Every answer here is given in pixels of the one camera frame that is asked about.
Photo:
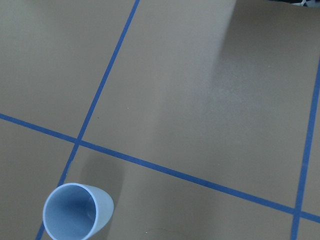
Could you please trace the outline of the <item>light blue plastic cup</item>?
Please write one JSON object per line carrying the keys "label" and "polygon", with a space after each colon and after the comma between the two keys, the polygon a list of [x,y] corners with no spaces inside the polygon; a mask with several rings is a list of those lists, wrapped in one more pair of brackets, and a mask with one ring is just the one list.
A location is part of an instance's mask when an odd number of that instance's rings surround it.
{"label": "light blue plastic cup", "polygon": [[48,196],[42,219],[53,240],[87,240],[107,225],[114,208],[112,197],[104,190],[66,183]]}

